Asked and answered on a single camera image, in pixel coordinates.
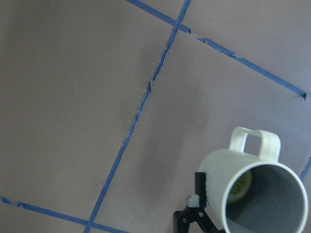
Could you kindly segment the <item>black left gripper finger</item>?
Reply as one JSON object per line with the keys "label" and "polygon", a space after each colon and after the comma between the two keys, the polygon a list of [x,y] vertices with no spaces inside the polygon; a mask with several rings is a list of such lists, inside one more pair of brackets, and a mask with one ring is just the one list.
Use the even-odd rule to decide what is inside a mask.
{"label": "black left gripper finger", "polygon": [[196,222],[204,233],[219,233],[220,231],[205,212],[206,206],[206,174],[196,172],[195,194],[188,198],[188,204],[184,210],[174,212],[173,232],[188,233],[191,223]]}

